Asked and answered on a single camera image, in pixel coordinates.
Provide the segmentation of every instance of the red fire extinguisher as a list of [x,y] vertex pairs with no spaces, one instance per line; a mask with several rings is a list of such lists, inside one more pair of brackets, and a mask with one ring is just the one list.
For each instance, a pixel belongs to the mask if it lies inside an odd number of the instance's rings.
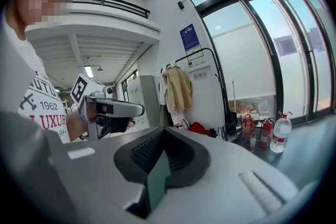
[[270,119],[265,119],[262,124],[259,145],[261,148],[266,148],[269,135],[271,134],[274,126],[274,122]]

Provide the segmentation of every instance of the beige jacket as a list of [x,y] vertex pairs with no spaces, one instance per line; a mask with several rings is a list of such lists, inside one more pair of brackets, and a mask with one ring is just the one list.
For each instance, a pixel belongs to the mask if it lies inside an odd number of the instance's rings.
[[187,73],[173,67],[163,74],[167,78],[166,105],[170,113],[182,112],[193,105],[193,86]]

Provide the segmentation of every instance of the person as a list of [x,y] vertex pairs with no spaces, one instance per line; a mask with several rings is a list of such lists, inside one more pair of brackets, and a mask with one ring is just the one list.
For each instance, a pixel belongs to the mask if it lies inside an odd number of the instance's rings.
[[[25,29],[28,25],[41,22],[45,16],[54,14],[60,7],[60,3],[65,1],[8,0],[1,12],[0,55],[2,62],[6,62],[13,57],[13,54],[19,54],[35,73],[30,86],[24,90],[25,94],[20,97],[21,102],[16,112],[35,121],[44,129],[56,131],[61,141],[68,143],[86,132],[86,123],[80,119],[78,111],[70,114],[65,113],[61,99],[51,84],[41,59],[25,35]],[[4,72],[7,75],[11,74],[11,70],[4,70]],[[12,77],[5,81],[2,76],[0,81],[2,92],[5,92],[5,87],[15,79]],[[9,89],[9,91],[7,90],[7,93],[12,94],[11,98],[15,98],[15,89]],[[88,116],[92,120],[97,116],[94,103],[88,104]]]

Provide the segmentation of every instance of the blue sign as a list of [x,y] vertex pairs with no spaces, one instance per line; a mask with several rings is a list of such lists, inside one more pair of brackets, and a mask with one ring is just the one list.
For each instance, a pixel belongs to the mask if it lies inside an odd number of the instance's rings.
[[180,31],[184,50],[190,50],[199,45],[198,37],[193,24],[188,25],[186,28]]

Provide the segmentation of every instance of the white t-shirt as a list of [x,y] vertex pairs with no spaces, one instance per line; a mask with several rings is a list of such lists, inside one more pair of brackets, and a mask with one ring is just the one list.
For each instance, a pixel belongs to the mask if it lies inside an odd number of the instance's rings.
[[[20,54],[35,73],[35,78],[22,96],[17,112],[35,121],[42,128],[57,132],[63,143],[69,143],[66,113],[62,101],[48,79],[43,63],[34,48],[27,40],[20,40],[14,30],[8,26],[4,11],[1,14],[0,31],[0,46],[13,46],[14,51]],[[13,51],[10,49],[7,50],[5,47],[2,53]]]

